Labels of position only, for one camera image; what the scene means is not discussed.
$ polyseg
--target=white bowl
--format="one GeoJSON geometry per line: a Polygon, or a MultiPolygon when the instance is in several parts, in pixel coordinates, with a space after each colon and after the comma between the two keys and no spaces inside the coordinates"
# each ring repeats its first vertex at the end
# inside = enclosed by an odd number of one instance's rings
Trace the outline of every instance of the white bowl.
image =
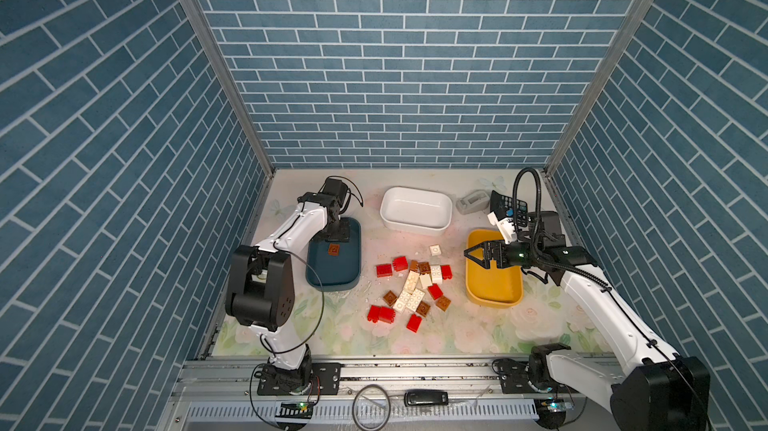
{"type": "Polygon", "coordinates": [[[442,193],[396,186],[384,193],[379,213],[389,229],[439,236],[451,224],[452,205],[442,193]]]}

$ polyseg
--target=blue brick wallpaper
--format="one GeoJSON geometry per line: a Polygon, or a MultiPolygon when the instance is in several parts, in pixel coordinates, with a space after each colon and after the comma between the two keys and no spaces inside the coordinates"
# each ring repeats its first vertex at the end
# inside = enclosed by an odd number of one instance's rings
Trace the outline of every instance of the blue brick wallpaper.
{"type": "Polygon", "coordinates": [[[768,0],[656,0],[555,179],[617,289],[765,429],[768,0]]]}
{"type": "Polygon", "coordinates": [[[262,179],[177,0],[0,0],[0,429],[154,426],[262,179]]]}
{"type": "Polygon", "coordinates": [[[542,166],[631,0],[200,0],[277,167],[542,166]]]}

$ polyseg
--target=floral tablecloth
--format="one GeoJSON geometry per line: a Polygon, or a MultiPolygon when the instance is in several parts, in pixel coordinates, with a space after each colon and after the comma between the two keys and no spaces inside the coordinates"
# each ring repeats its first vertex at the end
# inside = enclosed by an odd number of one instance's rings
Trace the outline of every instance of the floral tablecloth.
{"type": "MultiPolygon", "coordinates": [[[[317,333],[310,340],[314,355],[371,356],[400,354],[528,353],[535,344],[561,342],[580,352],[609,352],[610,348],[590,318],[560,287],[544,285],[524,276],[524,298],[507,309],[481,307],[466,294],[466,265],[463,250],[469,232],[489,227],[482,213],[459,215],[440,237],[390,231],[379,217],[384,192],[392,186],[411,186],[444,192],[454,200],[475,189],[496,189],[511,194],[515,171],[494,170],[280,170],[267,198],[254,243],[285,221],[295,207],[294,196],[317,189],[328,175],[355,181],[365,198],[365,207],[351,205],[347,214],[362,227],[362,275],[352,290],[326,293],[325,312],[317,333]],[[440,244],[442,254],[429,257],[428,246],[440,244]],[[371,323],[366,316],[372,304],[382,306],[383,295],[399,293],[404,273],[377,278],[375,266],[394,257],[450,264],[454,278],[441,285],[452,303],[446,312],[432,306],[417,333],[406,329],[410,313],[399,313],[395,323],[371,323]]],[[[521,199],[533,206],[532,186],[523,182],[521,199]]],[[[543,209],[554,209],[548,196],[543,209]]],[[[304,278],[305,267],[294,259],[296,301],[291,320],[300,337],[306,336],[320,316],[320,292],[304,278]]],[[[427,296],[425,301],[434,304],[427,296]]],[[[225,317],[214,356],[256,356],[266,351],[249,328],[225,317]]]]}

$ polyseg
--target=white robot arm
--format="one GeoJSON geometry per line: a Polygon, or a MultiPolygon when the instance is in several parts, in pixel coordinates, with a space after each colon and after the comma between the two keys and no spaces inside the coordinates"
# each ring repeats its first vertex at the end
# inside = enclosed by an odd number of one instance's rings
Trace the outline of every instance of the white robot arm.
{"type": "MultiPolygon", "coordinates": [[[[497,207],[488,215],[504,239],[469,248],[466,258],[486,269],[495,261],[499,268],[522,266],[524,273],[544,283],[552,279],[584,309],[622,369],[622,374],[614,374],[581,359],[570,347],[545,344],[534,347],[528,361],[533,388],[556,389],[561,383],[577,389],[611,412],[623,431],[703,431],[709,424],[709,371],[696,357],[682,357],[661,339],[611,288],[586,249],[566,246],[557,213],[541,211],[538,172],[532,168],[520,171],[511,198],[493,192],[492,210],[494,199],[521,208],[497,207]],[[518,183],[526,172],[533,174],[537,186],[533,213],[527,213],[527,205],[517,200],[518,183]],[[521,231],[521,227],[528,227],[528,231],[521,231]],[[482,260],[472,255],[479,247],[483,249],[482,260]]],[[[555,428],[560,425],[562,422],[553,423],[555,428]]]]}
{"type": "Polygon", "coordinates": [[[289,319],[294,300],[293,258],[313,238],[349,241],[349,222],[340,215],[351,196],[344,182],[327,178],[319,192],[298,198],[293,214],[274,233],[255,246],[239,246],[233,254],[225,311],[259,336],[273,355],[264,372],[276,375],[286,389],[306,387],[311,371],[309,347],[289,319]]]}

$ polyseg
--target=aluminum frame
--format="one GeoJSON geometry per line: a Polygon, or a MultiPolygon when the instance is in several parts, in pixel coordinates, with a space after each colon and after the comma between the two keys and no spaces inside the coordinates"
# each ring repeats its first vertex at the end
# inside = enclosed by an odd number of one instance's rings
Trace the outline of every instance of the aluminum frame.
{"type": "MultiPolygon", "coordinates": [[[[341,363],[340,394],[324,396],[323,401],[349,400],[368,384],[379,384],[390,396],[402,395],[408,389],[440,389],[451,399],[476,399],[484,404],[500,399],[546,399],[553,393],[534,393],[522,389],[520,394],[504,394],[491,362],[500,357],[494,354],[451,355],[433,357],[334,357],[315,356],[316,363],[341,363]]],[[[527,361],[527,354],[504,357],[527,361]]],[[[619,362],[612,354],[585,354],[589,363],[600,364],[621,373],[619,362]]],[[[283,397],[249,397],[248,384],[253,369],[266,359],[206,359],[186,361],[171,391],[157,429],[180,431],[185,424],[190,405],[200,402],[269,402],[283,397]]],[[[572,393],[573,398],[583,398],[572,393]]]]}

